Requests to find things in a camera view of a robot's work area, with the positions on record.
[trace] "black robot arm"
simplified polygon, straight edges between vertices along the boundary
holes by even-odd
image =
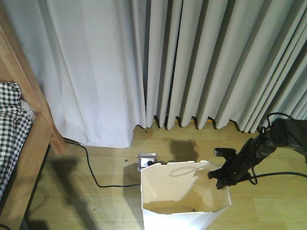
[[[209,172],[208,177],[217,179],[217,189],[249,180],[249,169],[277,147],[293,148],[305,156],[307,163],[307,121],[277,118],[269,131],[262,129],[255,139],[251,138],[244,144],[238,154],[235,149],[216,148],[215,155],[223,156],[226,161],[220,169]]]

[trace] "black and white checkered blanket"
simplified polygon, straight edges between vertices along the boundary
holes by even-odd
[[[0,83],[0,200],[32,125],[20,97],[18,84]]]

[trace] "white plastic container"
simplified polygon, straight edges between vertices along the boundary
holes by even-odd
[[[230,204],[228,187],[216,189],[208,161],[154,164],[141,171],[145,230],[204,230]]]

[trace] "black power cord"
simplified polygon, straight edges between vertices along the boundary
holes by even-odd
[[[89,155],[88,155],[88,151],[86,149],[86,147],[84,147],[83,145],[80,145],[78,142],[75,142],[75,141],[72,141],[72,140],[69,140],[69,139],[65,139],[66,143],[68,144],[71,144],[71,145],[76,145],[76,146],[79,146],[81,148],[83,148],[85,150],[85,153],[86,153],[86,158],[87,158],[87,165],[90,169],[90,172],[91,172],[91,175],[96,183],[96,185],[100,188],[111,188],[111,187],[117,187],[117,188],[125,188],[125,187],[132,187],[132,186],[140,186],[140,184],[129,184],[129,185],[100,185],[93,173],[93,170],[92,170],[92,167],[91,167],[91,164],[90,164],[90,158],[89,158]]]
[[[303,133],[306,135],[307,137],[307,134],[305,133],[305,131],[303,130],[303,128],[297,123],[297,121],[291,117],[290,115],[288,114],[284,114],[284,113],[279,113],[279,112],[276,112],[276,113],[270,113],[267,115],[267,121],[268,121],[268,126],[264,128],[264,132],[265,133],[268,133],[268,129],[271,128],[271,123],[270,123],[270,119],[269,117],[272,116],[272,115],[282,115],[282,116],[286,116],[292,120],[295,121],[295,123],[297,124],[297,126],[303,131]],[[296,176],[302,176],[302,177],[305,177],[307,178],[307,175],[306,174],[303,174],[303,173],[300,173],[300,172],[271,172],[271,173],[264,173],[264,174],[260,174],[260,175],[256,175],[255,174],[255,170],[254,170],[254,167],[251,168],[252,170],[252,173],[253,173],[253,176],[249,176],[248,179],[246,180],[243,180],[243,181],[247,181],[249,180],[253,185],[257,185],[258,184],[258,180],[257,178],[259,177],[264,177],[264,176],[276,176],[276,175],[296,175]]]
[[[0,228],[6,229],[6,230],[11,230],[8,226],[4,224],[0,224]]]

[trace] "white curtain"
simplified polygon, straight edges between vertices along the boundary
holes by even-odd
[[[245,132],[307,118],[306,0],[0,1],[67,138],[128,147],[154,116]]]

